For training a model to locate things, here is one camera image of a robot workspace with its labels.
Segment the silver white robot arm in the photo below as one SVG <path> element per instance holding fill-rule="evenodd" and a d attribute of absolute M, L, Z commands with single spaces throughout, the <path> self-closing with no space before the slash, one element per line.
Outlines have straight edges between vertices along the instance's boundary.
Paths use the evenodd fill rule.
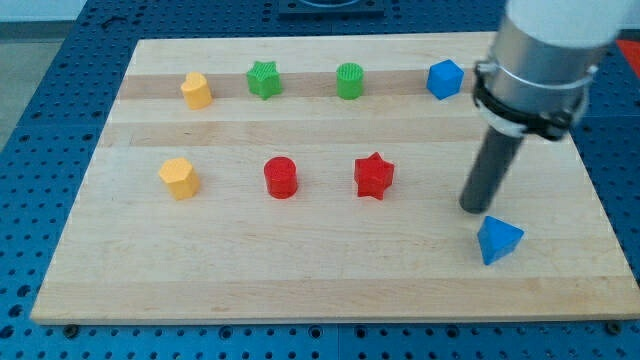
<path fill-rule="evenodd" d="M 589 88 L 633 0 L 509 0 L 487 57 L 476 63 L 473 99 L 487 135 L 550 141 L 580 122 Z"/>

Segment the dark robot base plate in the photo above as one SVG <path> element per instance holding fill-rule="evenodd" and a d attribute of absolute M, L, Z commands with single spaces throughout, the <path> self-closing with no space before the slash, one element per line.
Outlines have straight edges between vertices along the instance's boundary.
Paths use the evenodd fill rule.
<path fill-rule="evenodd" d="M 384 0 L 277 0 L 280 17 L 383 15 Z"/>

